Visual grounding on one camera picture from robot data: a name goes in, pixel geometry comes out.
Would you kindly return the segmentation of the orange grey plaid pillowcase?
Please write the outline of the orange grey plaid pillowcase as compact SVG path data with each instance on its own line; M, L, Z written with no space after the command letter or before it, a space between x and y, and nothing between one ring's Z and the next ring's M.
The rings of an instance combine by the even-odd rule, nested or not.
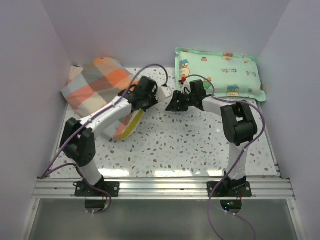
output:
M133 75L118 60L97 58L83 66L73 66L63 97L82 118L111 102L131 82Z

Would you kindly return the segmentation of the cream pillow yellow trim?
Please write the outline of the cream pillow yellow trim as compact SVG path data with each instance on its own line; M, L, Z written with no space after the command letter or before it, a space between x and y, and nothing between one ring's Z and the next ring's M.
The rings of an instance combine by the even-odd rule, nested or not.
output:
M133 134L137 127L140 125L143 116L145 112L141 110L137 110L134 113L130 115L129 122L125 125L124 130L121 132L121 135L119 136L120 140L127 139L131 134Z

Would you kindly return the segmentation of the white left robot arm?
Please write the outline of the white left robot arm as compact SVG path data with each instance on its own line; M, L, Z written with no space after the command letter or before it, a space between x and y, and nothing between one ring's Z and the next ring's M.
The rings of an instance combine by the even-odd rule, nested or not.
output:
M64 125L60 149L76 164L86 190L92 196L103 193L103 176L94 162L96 138L116 121L134 111L155 106L162 101L163 89L149 77L143 76L138 84L120 92L110 103L80 120L70 118Z

